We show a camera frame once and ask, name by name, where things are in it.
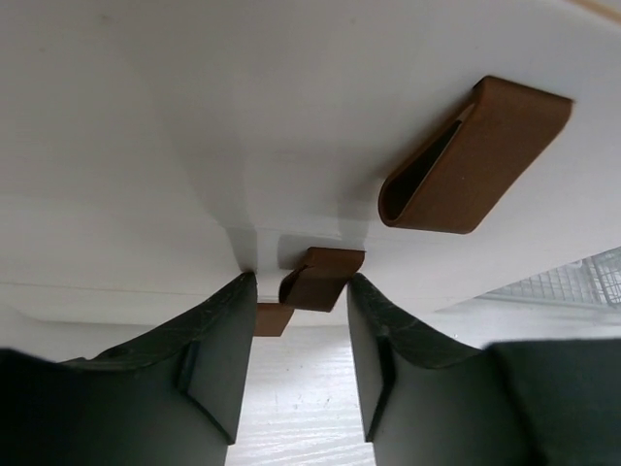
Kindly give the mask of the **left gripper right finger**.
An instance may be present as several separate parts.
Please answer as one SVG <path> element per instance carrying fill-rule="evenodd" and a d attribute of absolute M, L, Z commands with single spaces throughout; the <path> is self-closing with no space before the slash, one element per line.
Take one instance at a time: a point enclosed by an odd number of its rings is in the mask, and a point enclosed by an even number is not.
<path fill-rule="evenodd" d="M 477 349 L 392 303 L 364 275 L 347 313 L 365 440 L 379 465 L 616 465 L 616 339 Z"/>

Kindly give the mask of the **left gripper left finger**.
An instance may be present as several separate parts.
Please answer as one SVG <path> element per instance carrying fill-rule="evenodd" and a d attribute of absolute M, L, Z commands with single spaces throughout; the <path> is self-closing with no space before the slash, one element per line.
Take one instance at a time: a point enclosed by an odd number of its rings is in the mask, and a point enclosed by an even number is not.
<path fill-rule="evenodd" d="M 257 311 L 244 273 L 91 359 L 1 352 L 5 465 L 222 465 L 237 438 Z"/>

